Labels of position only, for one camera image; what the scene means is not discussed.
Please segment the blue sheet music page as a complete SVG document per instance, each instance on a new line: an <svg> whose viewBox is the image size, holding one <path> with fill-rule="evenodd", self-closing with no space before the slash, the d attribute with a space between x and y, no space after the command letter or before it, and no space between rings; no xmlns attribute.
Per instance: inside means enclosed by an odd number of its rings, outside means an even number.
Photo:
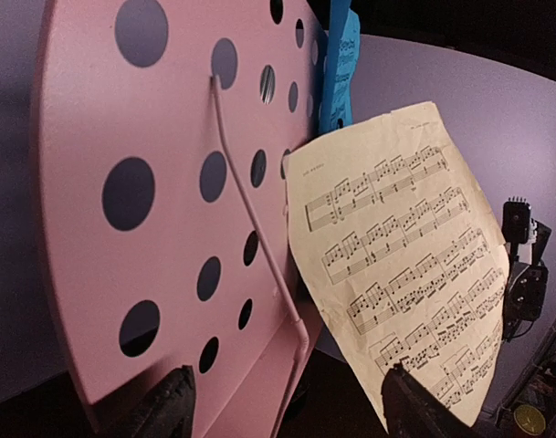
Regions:
<svg viewBox="0 0 556 438"><path fill-rule="evenodd" d="M331 1L319 134L352 125L351 80L360 43L360 18L351 10L351 0Z"/></svg>

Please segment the yellow sheet music page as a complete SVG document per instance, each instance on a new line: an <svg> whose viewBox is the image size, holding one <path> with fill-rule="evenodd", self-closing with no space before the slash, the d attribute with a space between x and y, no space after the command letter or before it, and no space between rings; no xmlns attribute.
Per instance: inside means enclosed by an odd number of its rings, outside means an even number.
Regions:
<svg viewBox="0 0 556 438"><path fill-rule="evenodd" d="M496 368L509 257L436 104L322 135L285 174L291 253L374 410L401 365L472 425Z"/></svg>

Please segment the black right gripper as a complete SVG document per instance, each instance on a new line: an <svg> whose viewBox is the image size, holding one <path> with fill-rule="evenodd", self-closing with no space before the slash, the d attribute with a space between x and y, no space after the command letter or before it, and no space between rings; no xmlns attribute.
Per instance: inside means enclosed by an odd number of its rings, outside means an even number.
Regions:
<svg viewBox="0 0 556 438"><path fill-rule="evenodd" d="M513 340L522 322L533 324L541 315L549 269L515 262L509 274L503 305L503 339Z"/></svg>

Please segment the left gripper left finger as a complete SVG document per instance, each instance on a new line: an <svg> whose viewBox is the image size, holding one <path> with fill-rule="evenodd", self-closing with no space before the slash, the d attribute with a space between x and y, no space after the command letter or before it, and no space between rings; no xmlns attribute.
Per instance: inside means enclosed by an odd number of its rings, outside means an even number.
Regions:
<svg viewBox="0 0 556 438"><path fill-rule="evenodd" d="M192 366L171 370L121 420L109 437L188 438L193 434L196 386Z"/></svg>

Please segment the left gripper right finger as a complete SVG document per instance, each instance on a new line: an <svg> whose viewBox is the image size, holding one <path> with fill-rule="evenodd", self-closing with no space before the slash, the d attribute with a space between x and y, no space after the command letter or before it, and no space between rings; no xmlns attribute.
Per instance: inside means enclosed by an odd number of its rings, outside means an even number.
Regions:
<svg viewBox="0 0 556 438"><path fill-rule="evenodd" d="M449 411L401 363L382 384L383 415L390 437L473 437L474 431Z"/></svg>

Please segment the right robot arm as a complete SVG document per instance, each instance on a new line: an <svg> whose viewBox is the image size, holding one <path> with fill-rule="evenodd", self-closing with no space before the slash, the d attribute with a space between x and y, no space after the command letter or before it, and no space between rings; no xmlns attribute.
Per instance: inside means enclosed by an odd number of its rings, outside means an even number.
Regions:
<svg viewBox="0 0 556 438"><path fill-rule="evenodd" d="M505 343L509 344L529 334L531 328L519 331L523 322L534 324L538 320L545 300L548 274L549 271L543 263L535 266L516 263L511 269L503 308ZM494 411L496 427L500 427L503 420L512 415L512 408L518 404L519 396L530 381L538 374L544 373L552 363L556 363L556 317L546 330L539 347L524 363L522 373Z"/></svg>

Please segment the pink music stand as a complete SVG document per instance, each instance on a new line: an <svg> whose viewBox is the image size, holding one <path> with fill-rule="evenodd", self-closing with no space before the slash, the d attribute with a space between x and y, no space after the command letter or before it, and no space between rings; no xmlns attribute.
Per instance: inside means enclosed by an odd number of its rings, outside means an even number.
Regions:
<svg viewBox="0 0 556 438"><path fill-rule="evenodd" d="M49 1L32 152L48 302L92 426L175 369L193 437L273 437L318 337L285 162L316 132L304 1Z"/></svg>

